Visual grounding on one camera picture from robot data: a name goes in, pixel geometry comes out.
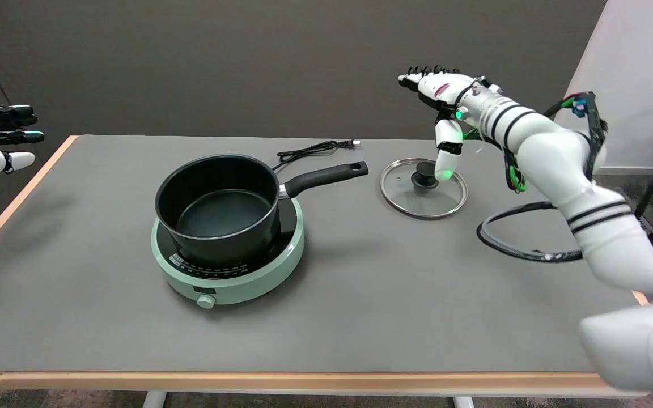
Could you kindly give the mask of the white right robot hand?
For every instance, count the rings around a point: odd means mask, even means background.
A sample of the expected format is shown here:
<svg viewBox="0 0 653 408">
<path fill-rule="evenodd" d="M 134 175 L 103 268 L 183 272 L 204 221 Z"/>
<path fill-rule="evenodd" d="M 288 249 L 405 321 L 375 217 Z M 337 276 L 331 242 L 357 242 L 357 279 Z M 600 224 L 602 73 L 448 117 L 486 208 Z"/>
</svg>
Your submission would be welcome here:
<svg viewBox="0 0 653 408">
<path fill-rule="evenodd" d="M 476 133 L 477 117 L 469 108 L 463 108 L 464 96 L 476 95 L 482 90 L 502 93 L 499 86 L 492 84 L 487 77 L 471 78 L 458 70 L 449 70 L 441 66 L 410 67 L 407 73 L 399 75 L 397 82 L 402 87 L 415 91 L 423 103 L 437 111 L 435 120 L 435 145 L 438 150 L 434 165 L 437 181 L 448 181 L 456 173 L 462 156 L 466 136 L 462 124 L 471 127 Z"/>
</svg>

